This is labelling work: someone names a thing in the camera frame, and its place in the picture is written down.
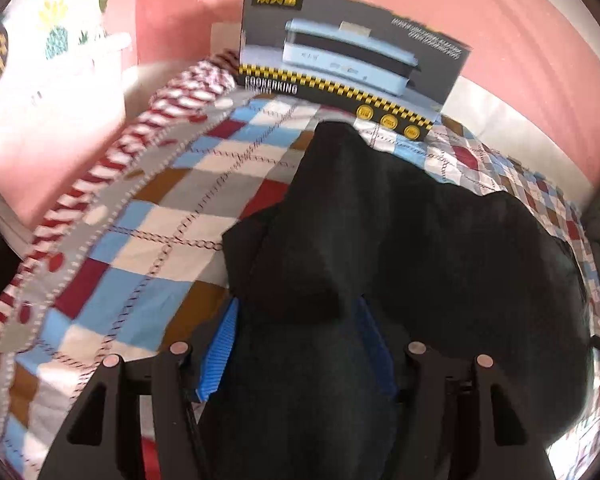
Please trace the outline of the checkered bed sheet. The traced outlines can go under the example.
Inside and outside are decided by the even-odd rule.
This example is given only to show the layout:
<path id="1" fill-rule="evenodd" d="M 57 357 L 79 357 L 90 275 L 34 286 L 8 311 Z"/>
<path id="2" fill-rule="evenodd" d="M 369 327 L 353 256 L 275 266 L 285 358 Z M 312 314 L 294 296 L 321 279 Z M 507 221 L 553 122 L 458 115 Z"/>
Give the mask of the checkered bed sheet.
<path id="1" fill-rule="evenodd" d="M 233 92 L 203 108 L 204 119 L 166 128 L 164 139 L 96 196 L 96 210 L 60 243 L 70 257 L 94 229 L 78 272 L 41 312 L 54 269 L 34 278 L 0 349 L 24 341 L 43 315 L 38 343 L 0 361 L 14 376 L 0 422 L 0 464 L 33 479 L 74 398 L 109 353 L 143 359 L 186 338 L 227 292 L 221 236 L 236 221 L 278 202 L 313 131 L 339 119 L 327 107 L 283 96 Z"/>

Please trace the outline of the black appliance cardboard box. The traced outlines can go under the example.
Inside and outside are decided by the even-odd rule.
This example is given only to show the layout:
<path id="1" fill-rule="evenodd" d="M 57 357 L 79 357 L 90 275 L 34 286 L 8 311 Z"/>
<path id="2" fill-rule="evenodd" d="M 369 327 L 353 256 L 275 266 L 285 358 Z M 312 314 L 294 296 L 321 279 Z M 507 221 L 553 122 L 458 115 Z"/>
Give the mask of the black appliance cardboard box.
<path id="1" fill-rule="evenodd" d="M 238 82 L 426 138 L 471 48 L 358 0 L 244 0 Z"/>

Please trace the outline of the large black jacket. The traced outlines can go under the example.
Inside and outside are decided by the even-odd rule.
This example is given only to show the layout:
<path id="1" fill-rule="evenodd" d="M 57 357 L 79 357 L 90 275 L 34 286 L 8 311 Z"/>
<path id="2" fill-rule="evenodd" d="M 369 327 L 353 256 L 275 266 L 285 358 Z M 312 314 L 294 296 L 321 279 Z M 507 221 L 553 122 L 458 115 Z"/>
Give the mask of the large black jacket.
<path id="1" fill-rule="evenodd" d="M 215 479 L 377 479 L 407 400 L 366 396 L 364 296 L 444 356 L 492 356 L 536 434 L 581 414 L 588 309 L 569 245 L 505 193 L 443 184 L 321 122 L 283 200 L 223 236 L 236 337 L 200 420 Z"/>

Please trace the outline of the red striped bed cover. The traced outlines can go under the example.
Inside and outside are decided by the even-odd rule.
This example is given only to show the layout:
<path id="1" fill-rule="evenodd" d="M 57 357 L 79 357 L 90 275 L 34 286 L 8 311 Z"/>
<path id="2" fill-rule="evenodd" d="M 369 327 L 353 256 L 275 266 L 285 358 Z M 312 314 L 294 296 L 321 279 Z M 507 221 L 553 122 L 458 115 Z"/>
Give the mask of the red striped bed cover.
<path id="1" fill-rule="evenodd" d="M 66 250 L 60 250 L 59 246 L 88 214 L 96 210 L 97 194 L 132 168 L 144 151 L 162 141 L 166 128 L 203 120 L 202 109 L 235 88 L 237 70 L 238 54 L 232 50 L 225 50 L 189 66 L 158 90 L 151 97 L 148 110 L 126 127 L 122 136 L 107 148 L 93 167 L 59 196 L 34 230 L 33 242 L 18 266 L 15 277 L 1 292 L 0 344 L 6 341 L 7 324 L 17 322 L 23 308 L 32 304 L 24 298 L 24 293 L 31 287 L 34 278 L 48 278 L 54 269 L 58 271 L 60 282 L 42 293 L 41 312 L 45 312 L 78 272 L 86 255 L 87 243 L 97 238 L 96 231 L 87 231 L 86 240 L 78 244 L 74 257 L 70 257 Z M 38 343 L 42 317 L 41 313 L 33 313 L 29 321 L 24 323 L 22 327 L 26 330 L 26 338 L 16 344 L 14 350 L 0 349 L 2 363 L 11 360 L 17 351 L 29 350 Z M 7 397 L 12 376 L 14 372 L 9 365 L 7 378 L 0 385 L 0 422 L 8 408 Z"/>

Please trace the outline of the pineapple pattern curtain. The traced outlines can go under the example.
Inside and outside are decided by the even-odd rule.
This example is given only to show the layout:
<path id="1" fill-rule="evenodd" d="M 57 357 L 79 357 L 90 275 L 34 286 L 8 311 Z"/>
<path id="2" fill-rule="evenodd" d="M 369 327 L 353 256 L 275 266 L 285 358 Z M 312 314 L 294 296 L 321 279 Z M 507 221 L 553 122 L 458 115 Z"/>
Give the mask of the pineapple pattern curtain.
<path id="1" fill-rule="evenodd" d="M 125 32 L 106 25 L 109 0 L 10 0 L 0 12 L 0 101 L 48 89 L 119 88 Z"/>

